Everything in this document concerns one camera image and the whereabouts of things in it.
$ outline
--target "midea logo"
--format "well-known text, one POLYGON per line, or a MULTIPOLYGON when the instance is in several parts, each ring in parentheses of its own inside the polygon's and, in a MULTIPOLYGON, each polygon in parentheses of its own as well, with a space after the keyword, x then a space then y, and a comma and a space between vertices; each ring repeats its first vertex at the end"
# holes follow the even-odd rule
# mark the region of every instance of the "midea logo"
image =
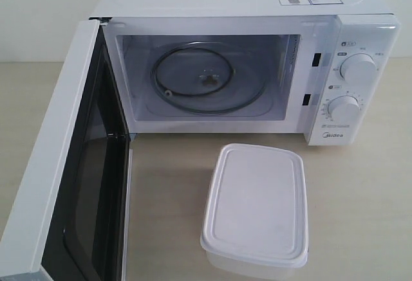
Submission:
POLYGON ((325 132, 323 133, 323 137, 324 138, 343 138, 343 134, 325 132))

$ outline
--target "open microwave door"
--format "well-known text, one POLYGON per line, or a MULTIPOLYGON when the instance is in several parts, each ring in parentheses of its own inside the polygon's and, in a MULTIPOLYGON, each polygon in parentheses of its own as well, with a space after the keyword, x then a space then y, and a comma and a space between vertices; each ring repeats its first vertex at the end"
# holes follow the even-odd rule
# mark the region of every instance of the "open microwave door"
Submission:
POLYGON ((130 137, 97 20, 79 24, 0 242, 2 281, 120 281, 130 137))

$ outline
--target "countertop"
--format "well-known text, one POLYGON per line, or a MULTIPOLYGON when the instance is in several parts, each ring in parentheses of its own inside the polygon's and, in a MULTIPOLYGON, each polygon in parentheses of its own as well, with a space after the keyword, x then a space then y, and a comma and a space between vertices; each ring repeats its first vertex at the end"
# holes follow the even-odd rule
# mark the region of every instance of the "countertop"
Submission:
MULTIPOLYGON (((0 234, 61 64, 0 64, 0 234)), ((246 281, 213 268, 199 238, 226 143, 302 156, 307 265, 290 281, 412 280, 412 59, 391 59, 355 143, 309 147, 301 134, 142 134, 132 143, 127 280, 246 281)))

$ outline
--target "food container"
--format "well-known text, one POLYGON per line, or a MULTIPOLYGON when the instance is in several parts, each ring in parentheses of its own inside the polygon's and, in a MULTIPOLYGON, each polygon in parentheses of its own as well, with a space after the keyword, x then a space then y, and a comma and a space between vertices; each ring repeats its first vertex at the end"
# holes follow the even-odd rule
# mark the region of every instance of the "food container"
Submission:
POLYGON ((308 258, 302 159, 272 147, 223 147, 200 240, 218 268, 271 280, 292 276, 308 258))

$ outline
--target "microwave oven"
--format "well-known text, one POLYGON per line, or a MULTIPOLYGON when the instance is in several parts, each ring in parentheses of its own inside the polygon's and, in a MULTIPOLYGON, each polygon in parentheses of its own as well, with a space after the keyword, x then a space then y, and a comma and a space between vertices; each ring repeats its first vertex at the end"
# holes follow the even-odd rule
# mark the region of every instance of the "microwave oven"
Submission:
POLYGON ((381 0, 101 0, 62 67, 0 242, 0 279, 125 279, 136 134, 350 144, 399 28, 381 0))

